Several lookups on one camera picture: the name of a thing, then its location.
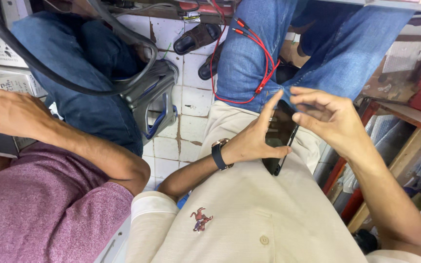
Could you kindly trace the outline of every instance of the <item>phone screen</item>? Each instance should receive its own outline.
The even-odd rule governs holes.
[[[292,115],[295,112],[285,101],[279,100],[266,133],[267,145],[272,147],[291,145],[298,129],[298,124],[292,120]],[[266,169],[274,176],[279,175],[280,169],[284,164],[282,162],[279,165],[279,158],[264,158],[262,162],[266,166]]]

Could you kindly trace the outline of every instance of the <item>watch strap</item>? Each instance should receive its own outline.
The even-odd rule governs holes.
[[[215,164],[217,164],[217,167],[221,171],[227,169],[227,165],[224,162],[224,159],[222,159],[222,154],[220,153],[222,145],[220,143],[217,143],[212,147],[212,158],[214,159]]]

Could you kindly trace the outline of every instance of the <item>shirt button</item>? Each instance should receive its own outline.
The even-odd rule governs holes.
[[[267,245],[267,244],[269,244],[269,238],[267,237],[267,236],[264,236],[264,235],[262,235],[260,238],[259,238],[259,241],[261,242],[261,244],[263,244],[263,245]]]

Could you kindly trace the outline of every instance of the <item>blue jeans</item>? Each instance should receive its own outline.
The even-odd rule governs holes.
[[[113,77],[128,77],[143,66],[124,41],[98,21],[77,15],[39,12],[14,23],[12,33],[42,63],[80,86],[114,89]],[[131,111],[116,96],[97,97],[61,86],[31,71],[71,126],[112,141],[142,156],[142,135]]]
[[[235,18],[241,18],[261,38],[274,62],[292,23],[295,27],[315,21],[303,34],[302,50],[311,58],[293,79],[282,85],[275,74],[255,99],[231,106],[260,112],[279,89],[289,103],[291,86],[310,87],[354,99],[378,67],[386,51],[413,10],[357,6],[312,1],[292,21],[297,0],[243,0]],[[232,20],[219,61],[217,96],[232,101],[250,99],[265,71],[264,52],[252,40],[232,32]]]

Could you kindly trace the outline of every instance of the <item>maroon t-shirt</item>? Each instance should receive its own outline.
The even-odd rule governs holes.
[[[0,262],[92,262],[132,194],[89,161],[35,143],[0,172]]]

